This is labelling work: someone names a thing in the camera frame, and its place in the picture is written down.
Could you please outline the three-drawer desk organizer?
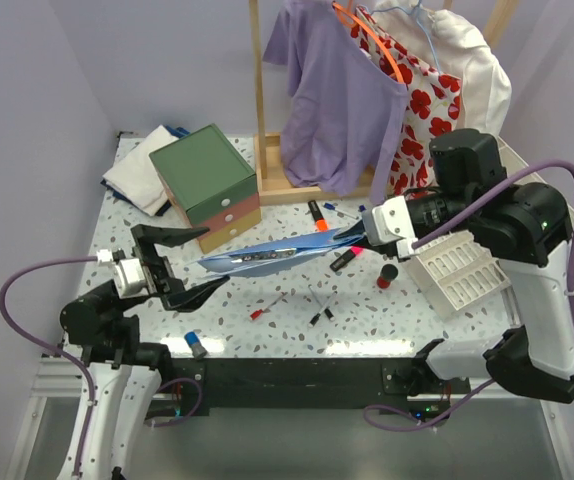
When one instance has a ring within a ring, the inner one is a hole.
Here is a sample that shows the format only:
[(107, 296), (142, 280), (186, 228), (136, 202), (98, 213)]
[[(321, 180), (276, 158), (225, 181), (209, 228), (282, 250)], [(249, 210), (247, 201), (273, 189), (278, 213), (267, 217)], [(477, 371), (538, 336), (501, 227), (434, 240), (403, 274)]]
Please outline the three-drawer desk organizer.
[(214, 124), (149, 154), (172, 207), (192, 228), (205, 254), (261, 222), (254, 169)]

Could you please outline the blue document folder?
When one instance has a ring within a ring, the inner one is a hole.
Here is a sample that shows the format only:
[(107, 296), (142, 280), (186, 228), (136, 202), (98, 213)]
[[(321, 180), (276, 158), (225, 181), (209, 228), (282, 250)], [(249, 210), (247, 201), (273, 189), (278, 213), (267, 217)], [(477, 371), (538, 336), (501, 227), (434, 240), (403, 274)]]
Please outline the blue document folder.
[(332, 229), (204, 257), (196, 261), (212, 276), (265, 277), (289, 270), (329, 252), (352, 245), (359, 236)]

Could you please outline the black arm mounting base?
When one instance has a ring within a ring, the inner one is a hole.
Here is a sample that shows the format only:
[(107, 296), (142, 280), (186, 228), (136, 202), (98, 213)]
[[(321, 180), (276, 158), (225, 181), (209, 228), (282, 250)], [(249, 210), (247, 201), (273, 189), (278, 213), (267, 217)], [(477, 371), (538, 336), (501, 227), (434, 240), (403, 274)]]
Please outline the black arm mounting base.
[(434, 402), (470, 391), (462, 379), (441, 381), (410, 358), (209, 358), (175, 359), (173, 379), (200, 384), (163, 390), (150, 404), (156, 416), (206, 416), (212, 409), (362, 409), (409, 401)]

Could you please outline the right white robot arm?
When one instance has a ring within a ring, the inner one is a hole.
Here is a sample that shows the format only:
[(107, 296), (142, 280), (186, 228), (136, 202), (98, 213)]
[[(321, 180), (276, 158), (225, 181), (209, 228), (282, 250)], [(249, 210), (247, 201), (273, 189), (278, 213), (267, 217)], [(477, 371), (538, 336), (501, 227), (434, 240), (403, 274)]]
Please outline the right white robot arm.
[[(527, 398), (574, 400), (574, 206), (554, 187), (509, 174), (494, 136), (472, 128), (433, 139), (437, 184), (365, 210), (357, 245), (399, 260), (438, 237), (467, 231), (509, 277), (520, 324), (488, 340), (435, 340), (413, 359), (426, 393), (447, 380), (482, 377)], [(574, 166), (562, 163), (574, 180)]]

